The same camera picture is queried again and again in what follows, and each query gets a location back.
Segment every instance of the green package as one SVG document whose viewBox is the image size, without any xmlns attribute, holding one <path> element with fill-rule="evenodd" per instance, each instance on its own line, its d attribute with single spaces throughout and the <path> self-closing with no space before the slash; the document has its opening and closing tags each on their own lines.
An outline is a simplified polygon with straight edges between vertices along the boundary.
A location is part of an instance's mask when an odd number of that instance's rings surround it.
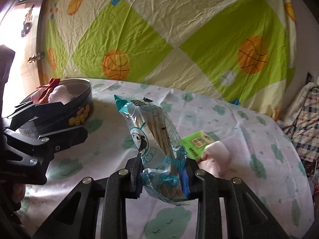
<svg viewBox="0 0 319 239">
<path fill-rule="evenodd" d="M 215 142 L 205 131 L 198 131 L 181 139 L 189 158 L 198 161 L 205 147 Z"/>
</svg>

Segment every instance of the red bow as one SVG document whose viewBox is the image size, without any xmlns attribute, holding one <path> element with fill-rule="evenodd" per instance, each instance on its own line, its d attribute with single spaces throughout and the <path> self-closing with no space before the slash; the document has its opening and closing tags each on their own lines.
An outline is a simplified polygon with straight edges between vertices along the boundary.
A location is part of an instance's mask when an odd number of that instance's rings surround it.
<svg viewBox="0 0 319 239">
<path fill-rule="evenodd" d="M 60 78 L 57 78 L 57 79 L 51 78 L 49 84 L 37 87 L 37 89 L 45 87 L 45 90 L 42 92 L 37 103 L 38 104 L 48 103 L 50 93 L 53 92 L 54 88 L 57 87 L 59 83 L 60 83 Z"/>
</svg>

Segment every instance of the metal bolt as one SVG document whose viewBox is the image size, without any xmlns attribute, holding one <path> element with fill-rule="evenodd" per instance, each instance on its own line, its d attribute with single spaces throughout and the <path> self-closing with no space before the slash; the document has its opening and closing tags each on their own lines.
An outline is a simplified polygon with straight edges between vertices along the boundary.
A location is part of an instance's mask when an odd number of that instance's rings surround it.
<svg viewBox="0 0 319 239">
<path fill-rule="evenodd" d="M 197 175 L 200 175 L 200 176 L 203 176 L 203 175 L 205 175 L 205 170 L 203 170 L 203 169 L 198 169 L 197 171 L 196 171 L 196 174 Z"/>
<path fill-rule="evenodd" d="M 233 183 L 235 183 L 235 184 L 241 184 L 241 178 L 234 177 L 234 178 L 232 178 L 232 181 L 233 181 Z"/>
<path fill-rule="evenodd" d="M 82 182 L 83 182 L 84 184 L 90 184 L 91 181 L 92 181 L 92 178 L 90 178 L 90 177 L 85 177 L 85 178 L 82 180 Z"/>
<path fill-rule="evenodd" d="M 119 175 L 127 175 L 129 171 L 127 169 L 120 169 L 119 170 Z"/>
<path fill-rule="evenodd" d="M 37 160 L 37 159 L 32 158 L 32 159 L 29 161 L 29 164 L 30 164 L 30 165 L 36 165 L 36 164 L 37 164 L 37 162 L 38 162 L 38 160 Z"/>
<path fill-rule="evenodd" d="M 46 142 L 49 142 L 49 140 L 50 139 L 48 137 L 44 137 L 44 138 L 41 139 L 41 142 L 42 143 L 46 143 Z"/>
</svg>

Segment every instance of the wall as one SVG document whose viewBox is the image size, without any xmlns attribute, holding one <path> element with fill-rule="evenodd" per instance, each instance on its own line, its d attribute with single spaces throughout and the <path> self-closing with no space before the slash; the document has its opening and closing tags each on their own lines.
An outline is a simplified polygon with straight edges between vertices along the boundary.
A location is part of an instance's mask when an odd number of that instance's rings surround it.
<svg viewBox="0 0 319 239">
<path fill-rule="evenodd" d="M 305 85 L 307 72 L 316 80 L 319 75 L 319 24 L 302 0 L 291 0 L 297 25 L 296 72 L 284 94 L 282 109 L 289 106 L 298 91 Z"/>
</svg>

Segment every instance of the transparent plastic wrapper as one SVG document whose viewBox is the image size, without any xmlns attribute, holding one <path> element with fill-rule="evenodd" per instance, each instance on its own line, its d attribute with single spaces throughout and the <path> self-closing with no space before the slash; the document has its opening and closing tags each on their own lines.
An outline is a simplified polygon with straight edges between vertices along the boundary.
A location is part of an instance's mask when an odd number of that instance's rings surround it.
<svg viewBox="0 0 319 239">
<path fill-rule="evenodd" d="M 114 97 L 140 153 L 143 185 L 148 194 L 171 204 L 187 200 L 187 153 L 167 113 L 146 98 Z"/>
</svg>

